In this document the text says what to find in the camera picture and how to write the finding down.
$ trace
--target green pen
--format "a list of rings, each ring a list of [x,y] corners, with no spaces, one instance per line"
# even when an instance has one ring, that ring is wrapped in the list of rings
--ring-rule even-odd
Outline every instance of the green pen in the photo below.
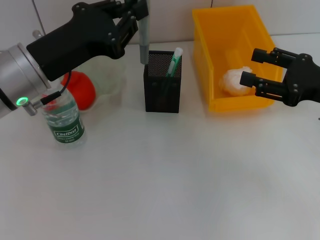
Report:
[[[166,77],[173,77],[177,71],[177,67],[180,61],[180,58],[182,54],[184,53],[184,50],[180,47],[177,47],[174,51],[174,54],[172,56],[168,72],[166,73]]]

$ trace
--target silver metal cylinder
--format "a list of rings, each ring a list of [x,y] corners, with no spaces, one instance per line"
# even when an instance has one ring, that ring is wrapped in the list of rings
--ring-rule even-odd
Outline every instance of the silver metal cylinder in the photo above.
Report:
[[[34,30],[34,31],[32,32],[32,36],[33,36],[36,40],[38,40],[38,39],[40,39],[40,38],[43,37],[43,35],[41,34],[41,32],[40,32],[39,30]]]
[[[30,116],[35,116],[38,113],[37,109],[30,101],[27,101],[22,107]]]
[[[20,43],[0,53],[0,118],[18,107],[19,98],[32,100],[48,88],[48,79]]]

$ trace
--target white tiled wall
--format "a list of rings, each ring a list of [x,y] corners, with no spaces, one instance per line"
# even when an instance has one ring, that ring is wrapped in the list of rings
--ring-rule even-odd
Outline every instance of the white tiled wall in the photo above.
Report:
[[[80,0],[35,0],[44,29],[51,32],[72,18],[71,7]],[[97,0],[83,0],[94,3]],[[150,40],[173,42],[193,38],[193,8],[208,8],[211,0],[150,0]],[[131,41],[136,43],[138,34]]]
[[[320,33],[319,0],[213,0],[215,7],[254,4],[271,35]]]
[[[35,0],[44,29],[50,32],[69,21],[71,6],[81,0]],[[96,0],[83,0],[87,3]],[[152,42],[193,39],[191,9],[208,8],[211,0],[150,0]],[[213,0],[213,6],[254,4],[271,35],[320,33],[319,0]],[[32,0],[0,1],[0,50],[32,42],[41,29]]]
[[[31,43],[35,29],[41,28],[32,0],[0,0],[0,50]]]

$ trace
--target green indicator light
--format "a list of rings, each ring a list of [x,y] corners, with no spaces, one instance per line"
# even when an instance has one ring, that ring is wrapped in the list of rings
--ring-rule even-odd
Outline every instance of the green indicator light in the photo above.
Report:
[[[17,101],[16,104],[18,106],[21,106],[23,104],[25,104],[26,102],[28,102],[28,98],[26,96],[20,97]]]

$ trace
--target white cloth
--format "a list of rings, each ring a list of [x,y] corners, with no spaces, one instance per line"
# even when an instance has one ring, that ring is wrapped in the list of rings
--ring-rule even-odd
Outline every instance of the white cloth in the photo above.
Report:
[[[248,66],[228,70],[220,80],[220,88],[233,96],[243,96],[248,94],[251,88],[240,84],[242,72],[252,73],[252,70]]]

